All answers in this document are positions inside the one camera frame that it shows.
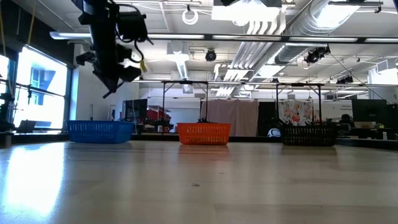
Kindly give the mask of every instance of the poster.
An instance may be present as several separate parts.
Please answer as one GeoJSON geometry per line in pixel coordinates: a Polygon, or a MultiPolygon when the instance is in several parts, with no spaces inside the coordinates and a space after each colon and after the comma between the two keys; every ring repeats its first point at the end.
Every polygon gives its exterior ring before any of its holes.
{"type": "Polygon", "coordinates": [[[285,124],[305,126],[312,122],[312,102],[284,101],[279,102],[279,118],[285,124]]]}

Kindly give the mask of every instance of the wooden floor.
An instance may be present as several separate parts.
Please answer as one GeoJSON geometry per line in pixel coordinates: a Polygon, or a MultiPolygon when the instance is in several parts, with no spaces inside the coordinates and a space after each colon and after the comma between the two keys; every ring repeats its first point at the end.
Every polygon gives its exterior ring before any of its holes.
{"type": "Polygon", "coordinates": [[[398,223],[398,153],[57,142],[0,149],[0,223],[398,223]]]}

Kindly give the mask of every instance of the plastic basket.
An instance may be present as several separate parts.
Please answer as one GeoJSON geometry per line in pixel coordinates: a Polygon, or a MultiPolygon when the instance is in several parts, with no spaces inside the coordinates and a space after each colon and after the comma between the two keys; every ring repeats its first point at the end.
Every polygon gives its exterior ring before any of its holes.
{"type": "Polygon", "coordinates": [[[294,146],[334,146],[337,129],[331,126],[284,126],[282,143],[294,146]]]}
{"type": "Polygon", "coordinates": [[[182,144],[226,145],[231,124],[178,123],[182,144]]]}
{"type": "Polygon", "coordinates": [[[121,121],[68,121],[69,140],[81,143],[129,141],[134,124],[121,121]]]}

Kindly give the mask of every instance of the orange basket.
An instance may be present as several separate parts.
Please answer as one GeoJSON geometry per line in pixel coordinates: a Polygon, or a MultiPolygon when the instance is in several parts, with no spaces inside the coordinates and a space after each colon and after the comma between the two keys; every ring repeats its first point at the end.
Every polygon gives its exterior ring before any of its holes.
{"type": "Polygon", "coordinates": [[[182,144],[226,145],[231,124],[178,123],[182,144]]]}

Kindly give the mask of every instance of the person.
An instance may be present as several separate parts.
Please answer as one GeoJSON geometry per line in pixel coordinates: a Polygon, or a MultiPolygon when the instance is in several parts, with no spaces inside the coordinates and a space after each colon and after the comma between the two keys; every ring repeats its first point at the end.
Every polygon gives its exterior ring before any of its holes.
{"type": "Polygon", "coordinates": [[[354,128],[354,122],[351,120],[350,116],[348,114],[343,114],[341,115],[341,120],[339,121],[341,124],[349,124],[351,128],[354,128]]]}

